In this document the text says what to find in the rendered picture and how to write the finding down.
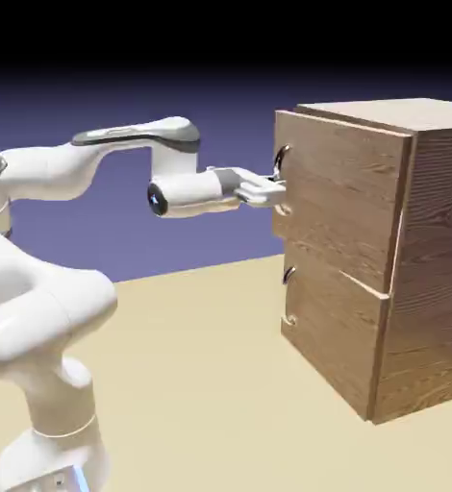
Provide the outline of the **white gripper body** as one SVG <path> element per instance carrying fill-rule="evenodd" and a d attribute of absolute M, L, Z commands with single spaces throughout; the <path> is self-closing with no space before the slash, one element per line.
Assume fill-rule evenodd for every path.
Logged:
<path fill-rule="evenodd" d="M 254 175 L 241 178 L 234 195 L 252 208 L 274 208 L 286 198 L 286 182 L 273 181 L 270 177 Z"/>

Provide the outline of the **wooden cabinet door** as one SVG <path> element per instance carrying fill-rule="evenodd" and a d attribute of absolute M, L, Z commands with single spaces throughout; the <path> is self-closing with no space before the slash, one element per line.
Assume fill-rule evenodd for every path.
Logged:
<path fill-rule="evenodd" d="M 284 271 L 294 265 L 282 333 L 365 420 L 372 413 L 375 356 L 388 301 L 305 248 L 285 245 Z"/>

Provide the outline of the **wooden door with handle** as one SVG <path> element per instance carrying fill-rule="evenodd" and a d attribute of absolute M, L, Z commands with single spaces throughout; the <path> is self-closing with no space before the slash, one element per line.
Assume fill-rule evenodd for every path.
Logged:
<path fill-rule="evenodd" d="M 273 231 L 381 293 L 389 291 L 410 134 L 293 111 L 275 115 L 286 215 Z"/>

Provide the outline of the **light wood cabinet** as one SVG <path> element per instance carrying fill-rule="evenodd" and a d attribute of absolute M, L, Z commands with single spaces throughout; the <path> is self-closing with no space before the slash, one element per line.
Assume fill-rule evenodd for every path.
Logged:
<path fill-rule="evenodd" d="M 411 135 L 389 291 L 352 277 L 388 301 L 368 421 L 380 424 L 451 401 L 452 102 L 326 102 L 290 111 Z"/>

